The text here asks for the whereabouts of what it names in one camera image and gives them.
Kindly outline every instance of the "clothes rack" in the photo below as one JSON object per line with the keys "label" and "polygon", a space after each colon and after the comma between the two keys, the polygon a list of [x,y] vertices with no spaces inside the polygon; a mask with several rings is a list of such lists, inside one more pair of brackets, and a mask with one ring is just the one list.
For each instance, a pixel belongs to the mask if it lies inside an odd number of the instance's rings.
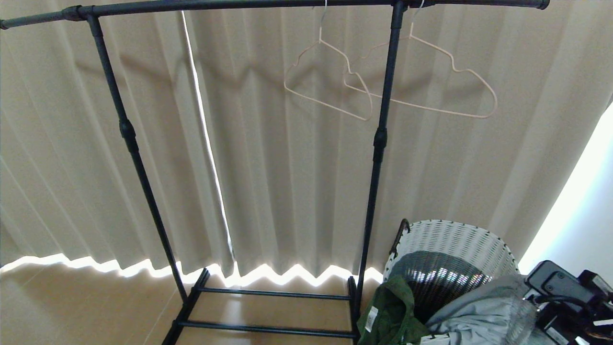
{"label": "clothes rack", "polygon": [[[167,12],[178,10],[209,10],[209,9],[244,9],[244,8],[264,8],[264,7],[311,7],[311,6],[358,6],[358,5],[387,5],[393,6],[392,21],[390,26],[390,40],[387,52],[387,63],[385,78],[383,84],[383,95],[381,101],[381,112],[379,113],[379,124],[375,132],[373,140],[373,167],[370,180],[370,191],[368,194],[368,204],[366,221],[364,226],[364,240],[362,246],[362,256],[360,259],[359,273],[357,285],[350,276],[347,281],[347,295],[323,295],[316,293],[289,293],[289,292],[269,292],[256,290],[234,290],[234,289],[211,289],[205,286],[210,273],[206,268],[202,270],[196,284],[192,287],[189,295],[181,281],[181,276],[177,269],[177,263],[170,246],[168,235],[162,222],[158,206],[147,177],[147,172],[143,165],[139,153],[138,143],[136,141],[136,133],[134,127],[130,123],[126,115],[126,111],[121,100],[121,95],[115,74],[109,59],[109,54],[104,42],[104,35],[100,25],[99,18],[111,15],[127,15],[150,12]],[[514,6],[514,7],[532,7],[537,9],[545,9],[549,5],[549,0],[175,0],[175,1],[142,1],[142,2],[125,2],[121,4],[109,4],[101,6],[71,6],[66,9],[49,12],[46,14],[30,15],[7,20],[0,20],[1,29],[9,29],[17,26],[32,25],[37,23],[46,23],[51,21],[69,20],[69,21],[87,21],[91,34],[96,43],[96,48],[102,68],[104,70],[107,83],[115,110],[119,117],[119,128],[121,136],[126,141],[128,151],[132,156],[135,169],[137,171],[140,183],[147,199],[151,215],[153,217],[160,241],[164,247],[164,252],[168,259],[172,275],[177,285],[183,307],[177,315],[177,318],[172,322],[172,326],[164,339],[163,344],[175,344],[181,331],[184,327],[197,328],[215,328],[221,330],[235,331],[252,331],[266,333],[282,333],[290,335],[302,336],[325,336],[335,338],[352,339],[354,344],[357,344],[359,333],[357,331],[357,320],[360,315],[360,302],[362,300],[362,290],[364,287],[364,272],[368,258],[368,247],[370,244],[370,235],[373,227],[373,219],[375,216],[375,204],[377,199],[377,191],[379,187],[379,177],[381,174],[381,164],[383,162],[383,154],[387,144],[387,115],[389,112],[390,97],[392,93],[392,84],[394,81],[394,69],[396,65],[396,56],[398,52],[398,40],[400,38],[400,29],[402,28],[402,19],[404,12],[410,7],[428,7],[435,4],[463,4],[463,5],[490,5],[490,6]],[[290,327],[265,327],[265,326],[250,326],[250,325],[234,325],[214,322],[198,322],[189,320],[189,315],[194,309],[198,297],[202,292],[208,293],[236,293],[244,295],[263,295],[276,297],[293,297],[293,298],[316,298],[323,300],[343,300],[349,303],[351,315],[351,331],[338,330],[312,330],[305,328],[290,328]]]}

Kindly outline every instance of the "laundry basket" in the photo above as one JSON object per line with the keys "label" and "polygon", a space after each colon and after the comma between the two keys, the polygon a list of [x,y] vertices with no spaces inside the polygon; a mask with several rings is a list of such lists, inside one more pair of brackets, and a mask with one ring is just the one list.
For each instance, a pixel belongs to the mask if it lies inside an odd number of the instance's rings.
{"label": "laundry basket", "polygon": [[413,290],[423,323],[452,300],[519,270],[509,247],[493,233],[448,220],[400,224],[383,275],[400,274]]}

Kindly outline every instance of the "black mechanical device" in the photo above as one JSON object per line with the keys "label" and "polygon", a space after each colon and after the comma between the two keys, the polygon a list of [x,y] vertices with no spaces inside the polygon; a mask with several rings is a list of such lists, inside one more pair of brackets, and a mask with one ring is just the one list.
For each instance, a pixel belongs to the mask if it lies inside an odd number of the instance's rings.
{"label": "black mechanical device", "polygon": [[575,277],[547,260],[526,284],[526,299],[539,307],[536,326],[555,344],[613,344],[613,289],[599,275],[585,270]]}

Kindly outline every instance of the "beige floor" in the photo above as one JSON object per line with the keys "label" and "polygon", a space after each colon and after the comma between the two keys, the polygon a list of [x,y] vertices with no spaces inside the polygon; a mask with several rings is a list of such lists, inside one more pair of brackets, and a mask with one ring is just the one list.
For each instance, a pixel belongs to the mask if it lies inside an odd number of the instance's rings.
{"label": "beige floor", "polygon": [[[222,287],[217,277],[207,283]],[[368,282],[365,300],[376,283]],[[250,289],[345,293],[333,278],[318,288],[301,279]],[[171,277],[133,277],[62,264],[24,265],[0,276],[0,344],[161,344],[181,307]],[[345,301],[203,293],[192,320],[349,330]],[[178,344],[351,344],[346,339],[186,328]]]}

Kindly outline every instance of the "curtain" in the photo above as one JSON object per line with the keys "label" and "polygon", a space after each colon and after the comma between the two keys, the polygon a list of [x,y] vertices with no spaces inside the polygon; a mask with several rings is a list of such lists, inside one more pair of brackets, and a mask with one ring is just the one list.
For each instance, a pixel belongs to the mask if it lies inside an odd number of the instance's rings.
{"label": "curtain", "polygon": [[[2,16],[73,4],[3,3]],[[612,3],[585,1],[419,12],[414,34],[480,73],[499,108],[473,120],[392,105],[369,265],[381,270],[402,218],[477,225],[522,256],[613,95],[612,15]],[[389,39],[390,16],[388,6],[329,7],[323,20],[322,38],[378,94],[387,49],[360,56]],[[357,272],[380,101],[362,122],[283,88],[321,17],[322,8],[186,12],[187,35],[178,13],[101,19],[184,271],[219,263],[229,273],[233,252],[242,274],[263,263]],[[2,237],[22,255],[165,266],[87,25],[14,28],[1,41]],[[287,85],[366,117],[368,98],[343,87],[344,68],[319,45]],[[477,80],[414,41],[401,41],[393,97],[492,107]]]}

